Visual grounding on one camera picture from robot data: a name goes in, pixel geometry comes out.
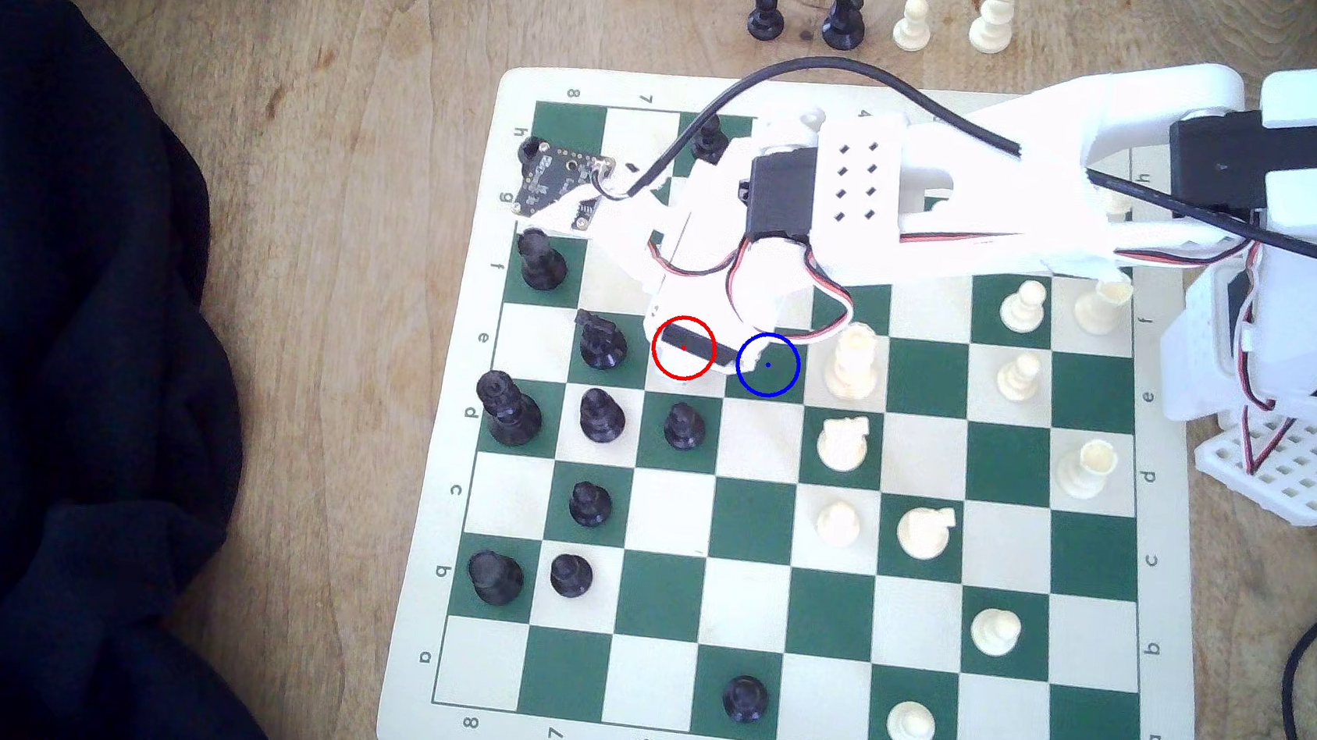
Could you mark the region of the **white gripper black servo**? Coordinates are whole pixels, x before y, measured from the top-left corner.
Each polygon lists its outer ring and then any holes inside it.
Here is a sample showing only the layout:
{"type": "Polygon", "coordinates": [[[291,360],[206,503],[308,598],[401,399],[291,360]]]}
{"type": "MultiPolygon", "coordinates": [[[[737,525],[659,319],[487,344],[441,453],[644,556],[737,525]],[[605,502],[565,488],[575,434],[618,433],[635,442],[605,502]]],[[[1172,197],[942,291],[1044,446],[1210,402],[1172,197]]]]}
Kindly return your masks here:
{"type": "Polygon", "coordinates": [[[724,133],[724,116],[677,122],[670,163],[687,165],[684,183],[664,204],[666,172],[647,166],[647,190],[608,208],[606,254],[633,279],[660,282],[647,313],[652,358],[664,375],[691,382],[730,377],[734,348],[777,333],[784,298],[813,287],[806,258],[793,254],[809,244],[824,112],[755,119],[747,137],[724,133]],[[753,251],[757,244],[773,254],[753,251]]]}

